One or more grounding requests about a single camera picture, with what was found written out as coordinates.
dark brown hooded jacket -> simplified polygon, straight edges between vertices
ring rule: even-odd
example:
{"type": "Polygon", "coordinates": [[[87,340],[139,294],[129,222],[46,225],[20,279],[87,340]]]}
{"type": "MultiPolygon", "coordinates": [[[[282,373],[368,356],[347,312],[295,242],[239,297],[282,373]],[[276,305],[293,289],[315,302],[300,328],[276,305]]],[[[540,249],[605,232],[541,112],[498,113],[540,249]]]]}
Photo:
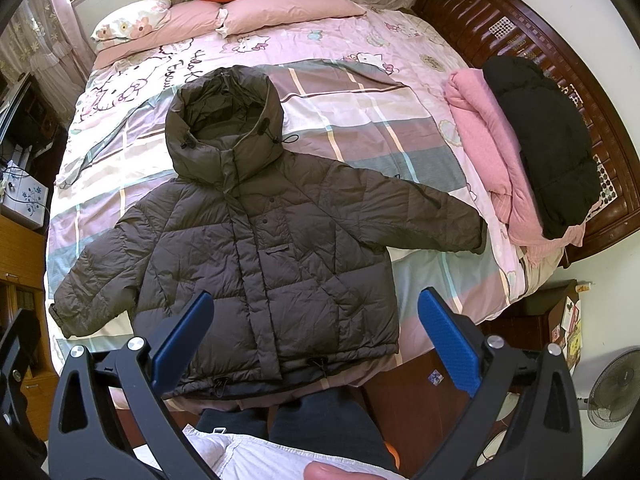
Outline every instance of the dark brown hooded jacket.
{"type": "Polygon", "coordinates": [[[127,311],[148,336],[200,291],[213,324],[174,394],[291,389],[398,350],[385,246],[482,251],[478,213],[446,193],[282,147],[283,110],[256,69],[185,85],[166,118],[177,178],[88,245],[50,312],[87,336],[127,311]]]}

black folded jacket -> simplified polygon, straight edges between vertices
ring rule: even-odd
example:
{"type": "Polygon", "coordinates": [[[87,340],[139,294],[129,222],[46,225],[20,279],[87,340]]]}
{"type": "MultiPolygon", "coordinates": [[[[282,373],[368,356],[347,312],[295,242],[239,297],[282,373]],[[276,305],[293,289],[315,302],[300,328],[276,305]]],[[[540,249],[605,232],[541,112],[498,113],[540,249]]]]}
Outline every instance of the black folded jacket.
{"type": "Polygon", "coordinates": [[[574,102],[530,60],[495,56],[484,79],[520,141],[543,235],[564,236],[581,224],[600,196],[591,137],[574,102]]]}

floral pillow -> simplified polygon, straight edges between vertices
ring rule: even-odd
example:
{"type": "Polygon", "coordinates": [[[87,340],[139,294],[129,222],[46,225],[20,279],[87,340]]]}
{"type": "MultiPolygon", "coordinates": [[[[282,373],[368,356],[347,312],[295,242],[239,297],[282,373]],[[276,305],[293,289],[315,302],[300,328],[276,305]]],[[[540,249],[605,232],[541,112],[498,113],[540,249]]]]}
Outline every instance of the floral pillow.
{"type": "Polygon", "coordinates": [[[142,0],[114,10],[91,35],[96,50],[142,38],[169,21],[171,0],[142,0]]]}

white box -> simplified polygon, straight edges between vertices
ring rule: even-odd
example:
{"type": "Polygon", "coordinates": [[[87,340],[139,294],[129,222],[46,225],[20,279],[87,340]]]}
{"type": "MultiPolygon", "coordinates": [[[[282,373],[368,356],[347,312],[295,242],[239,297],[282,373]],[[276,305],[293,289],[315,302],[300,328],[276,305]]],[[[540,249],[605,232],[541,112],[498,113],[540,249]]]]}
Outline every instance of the white box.
{"type": "Polygon", "coordinates": [[[47,187],[13,161],[2,174],[1,187],[4,189],[0,196],[2,215],[29,229],[42,227],[49,192],[47,187]]]}

human thumb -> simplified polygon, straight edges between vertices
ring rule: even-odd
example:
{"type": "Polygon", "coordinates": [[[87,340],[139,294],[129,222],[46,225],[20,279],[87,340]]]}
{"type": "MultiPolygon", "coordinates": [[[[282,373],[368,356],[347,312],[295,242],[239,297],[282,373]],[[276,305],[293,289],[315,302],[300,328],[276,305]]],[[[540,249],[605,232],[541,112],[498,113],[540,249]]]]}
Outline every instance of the human thumb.
{"type": "Polygon", "coordinates": [[[338,467],[312,462],[305,467],[304,480],[385,480],[368,473],[349,473],[338,467]]]}

